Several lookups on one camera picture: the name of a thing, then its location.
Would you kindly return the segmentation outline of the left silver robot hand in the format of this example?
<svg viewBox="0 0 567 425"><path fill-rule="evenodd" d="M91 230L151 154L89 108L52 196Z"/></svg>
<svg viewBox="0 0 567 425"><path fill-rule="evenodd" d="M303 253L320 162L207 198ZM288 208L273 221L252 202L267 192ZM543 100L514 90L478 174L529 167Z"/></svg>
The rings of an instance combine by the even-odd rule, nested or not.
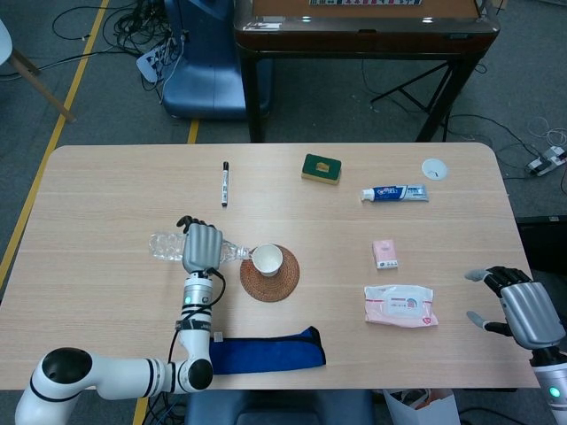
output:
<svg viewBox="0 0 567 425"><path fill-rule="evenodd" d="M222 232L214 225L189 215L179 219L176 226L183 227L185 234L182 257L184 269L189 274L218 269L221 262Z"/></svg>

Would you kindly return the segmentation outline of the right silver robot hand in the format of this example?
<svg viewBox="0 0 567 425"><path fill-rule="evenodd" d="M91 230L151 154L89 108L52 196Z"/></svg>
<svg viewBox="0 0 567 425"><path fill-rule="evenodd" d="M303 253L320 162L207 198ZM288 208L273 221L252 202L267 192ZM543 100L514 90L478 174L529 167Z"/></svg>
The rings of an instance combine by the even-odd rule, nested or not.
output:
<svg viewBox="0 0 567 425"><path fill-rule="evenodd" d="M567 336L546 288L523 271L495 266L470 270L464 277L472 282L483 282L492 290L506 319L504 323L488 321L468 311L467 316L476 326L511 336L530 351L556 347Z"/></svg>

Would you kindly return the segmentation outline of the clear plastic bottle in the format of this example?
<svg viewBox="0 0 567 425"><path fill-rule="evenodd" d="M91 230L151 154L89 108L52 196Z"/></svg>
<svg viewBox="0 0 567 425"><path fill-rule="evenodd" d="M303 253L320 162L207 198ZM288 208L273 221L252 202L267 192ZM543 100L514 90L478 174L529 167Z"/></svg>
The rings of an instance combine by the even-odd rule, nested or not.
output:
<svg viewBox="0 0 567 425"><path fill-rule="evenodd" d="M187 236L182 233L158 232L149 240L150 254L160 260L181 261ZM221 247L220 263L247 260L252 256L252 249L224 240Z"/></svg>

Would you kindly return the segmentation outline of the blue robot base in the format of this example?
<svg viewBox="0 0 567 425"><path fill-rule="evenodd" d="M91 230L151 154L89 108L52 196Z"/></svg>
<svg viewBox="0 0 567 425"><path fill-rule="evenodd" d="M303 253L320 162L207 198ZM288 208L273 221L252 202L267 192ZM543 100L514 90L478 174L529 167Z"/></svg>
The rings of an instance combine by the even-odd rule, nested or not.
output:
<svg viewBox="0 0 567 425"><path fill-rule="evenodd" d="M235 41L235 0L164 0L181 56L164 82L162 104L186 119L244 120L245 95Z"/></svg>

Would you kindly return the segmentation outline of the white floral paper cup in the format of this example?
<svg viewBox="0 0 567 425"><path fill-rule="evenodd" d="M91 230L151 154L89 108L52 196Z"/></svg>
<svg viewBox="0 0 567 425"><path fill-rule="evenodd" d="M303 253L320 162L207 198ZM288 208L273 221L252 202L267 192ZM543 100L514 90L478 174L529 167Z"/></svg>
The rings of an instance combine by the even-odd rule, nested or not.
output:
<svg viewBox="0 0 567 425"><path fill-rule="evenodd" d="M252 264L263 276L276 275L283 264L283 253L274 244L268 243L256 247L252 253Z"/></svg>

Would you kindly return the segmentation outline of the round woven rattan coaster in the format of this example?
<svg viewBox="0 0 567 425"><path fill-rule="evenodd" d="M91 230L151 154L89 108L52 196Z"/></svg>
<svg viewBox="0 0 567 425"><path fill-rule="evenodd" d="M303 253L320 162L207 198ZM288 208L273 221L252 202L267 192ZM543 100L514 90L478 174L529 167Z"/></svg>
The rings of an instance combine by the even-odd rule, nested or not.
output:
<svg viewBox="0 0 567 425"><path fill-rule="evenodd" d="M276 245L283 255L282 265L273 276L265 276L254 266L252 259L243 260L240 266L240 282L245 291L262 302L278 302L287 298L297 287L300 267L294 254Z"/></svg>

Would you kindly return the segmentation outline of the blue cloth with black trim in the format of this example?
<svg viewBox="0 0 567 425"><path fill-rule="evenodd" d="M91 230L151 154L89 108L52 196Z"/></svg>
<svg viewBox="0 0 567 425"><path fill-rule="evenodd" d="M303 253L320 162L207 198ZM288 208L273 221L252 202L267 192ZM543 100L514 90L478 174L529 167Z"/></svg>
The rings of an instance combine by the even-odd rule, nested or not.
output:
<svg viewBox="0 0 567 425"><path fill-rule="evenodd" d="M317 328L289 336L212 338L209 354L216 375L242 375L323 367L326 354Z"/></svg>

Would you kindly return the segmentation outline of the pink wet wipes pack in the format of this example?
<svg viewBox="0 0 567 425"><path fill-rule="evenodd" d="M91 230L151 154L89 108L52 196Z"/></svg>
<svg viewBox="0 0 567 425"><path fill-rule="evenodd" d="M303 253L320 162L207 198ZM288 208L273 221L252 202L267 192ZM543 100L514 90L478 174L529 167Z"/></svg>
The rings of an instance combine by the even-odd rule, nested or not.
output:
<svg viewBox="0 0 567 425"><path fill-rule="evenodd" d="M382 285L364 288L365 321L400 328L439 325L433 312L434 292L418 285Z"/></svg>

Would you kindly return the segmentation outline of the green small box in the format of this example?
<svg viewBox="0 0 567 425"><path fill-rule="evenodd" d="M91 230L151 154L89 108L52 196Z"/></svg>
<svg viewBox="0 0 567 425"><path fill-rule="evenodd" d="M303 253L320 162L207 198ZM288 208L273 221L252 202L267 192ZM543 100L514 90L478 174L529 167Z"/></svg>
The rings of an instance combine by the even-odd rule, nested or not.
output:
<svg viewBox="0 0 567 425"><path fill-rule="evenodd" d="M303 179L337 185L340 180L342 162L308 153L301 170Z"/></svg>

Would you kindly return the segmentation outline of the white paper bag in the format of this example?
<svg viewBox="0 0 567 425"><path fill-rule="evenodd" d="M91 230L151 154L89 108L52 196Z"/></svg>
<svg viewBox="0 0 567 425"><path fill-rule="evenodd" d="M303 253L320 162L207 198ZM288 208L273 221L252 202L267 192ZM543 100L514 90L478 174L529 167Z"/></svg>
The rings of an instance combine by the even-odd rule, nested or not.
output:
<svg viewBox="0 0 567 425"><path fill-rule="evenodd" d="M461 425L449 389L383 390L393 425Z"/></svg>

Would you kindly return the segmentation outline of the white power strip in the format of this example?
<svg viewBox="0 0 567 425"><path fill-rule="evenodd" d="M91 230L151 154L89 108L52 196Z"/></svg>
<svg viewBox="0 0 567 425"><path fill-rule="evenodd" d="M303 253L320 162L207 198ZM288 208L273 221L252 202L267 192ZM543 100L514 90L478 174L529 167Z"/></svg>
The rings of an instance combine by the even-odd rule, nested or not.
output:
<svg viewBox="0 0 567 425"><path fill-rule="evenodd" d="M567 162L567 151L560 146L551 146L526 166L529 175L541 177Z"/></svg>

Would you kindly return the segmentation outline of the small pink tissue pack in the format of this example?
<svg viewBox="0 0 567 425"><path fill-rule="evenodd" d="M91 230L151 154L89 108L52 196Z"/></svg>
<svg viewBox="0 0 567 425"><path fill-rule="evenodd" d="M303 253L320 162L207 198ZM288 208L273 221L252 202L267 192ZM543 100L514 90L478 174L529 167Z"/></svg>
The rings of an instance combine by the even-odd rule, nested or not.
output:
<svg viewBox="0 0 567 425"><path fill-rule="evenodd" d="M398 267L398 260L393 240L374 241L372 251L377 270L394 269Z"/></svg>

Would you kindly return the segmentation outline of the blue white toothpaste tube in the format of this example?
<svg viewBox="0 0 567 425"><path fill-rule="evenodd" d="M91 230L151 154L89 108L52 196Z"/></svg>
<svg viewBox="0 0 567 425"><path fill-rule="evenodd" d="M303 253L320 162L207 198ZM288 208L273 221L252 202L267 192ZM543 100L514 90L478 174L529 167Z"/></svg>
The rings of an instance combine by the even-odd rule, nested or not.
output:
<svg viewBox="0 0 567 425"><path fill-rule="evenodd" d="M422 184L378 186L363 189L360 199L362 202L428 202L427 189Z"/></svg>

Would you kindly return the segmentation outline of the black tripod stand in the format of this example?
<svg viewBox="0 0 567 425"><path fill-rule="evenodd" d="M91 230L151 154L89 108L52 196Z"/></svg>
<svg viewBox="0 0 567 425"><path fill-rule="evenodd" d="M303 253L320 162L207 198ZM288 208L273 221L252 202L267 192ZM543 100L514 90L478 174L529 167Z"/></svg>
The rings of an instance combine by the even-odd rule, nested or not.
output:
<svg viewBox="0 0 567 425"><path fill-rule="evenodd" d="M420 72L419 74L412 76L408 80L399 83L390 89L378 91L377 89L370 87L365 62L361 62L362 82L364 84L364 88L367 89L371 95L369 107L373 112L377 112L376 104L378 102L386 100L392 102L405 113L425 113L430 115L433 107L440 99L452 72L453 67L447 61L441 62L440 64ZM436 81L435 86L431 89L427 97L419 97L412 91L413 87L417 86L421 82L432 82L435 75L437 75L439 79Z"/></svg>

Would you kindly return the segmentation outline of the white chair with wooden legs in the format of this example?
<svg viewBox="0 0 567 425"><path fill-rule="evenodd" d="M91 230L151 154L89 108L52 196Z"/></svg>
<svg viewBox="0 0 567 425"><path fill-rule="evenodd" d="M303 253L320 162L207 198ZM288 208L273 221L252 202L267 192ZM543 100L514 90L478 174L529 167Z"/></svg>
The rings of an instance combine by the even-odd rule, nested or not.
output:
<svg viewBox="0 0 567 425"><path fill-rule="evenodd" d="M37 78L41 73L39 68L13 46L10 32L0 19L0 66L6 62L54 106L67 122L75 122L73 114Z"/></svg>

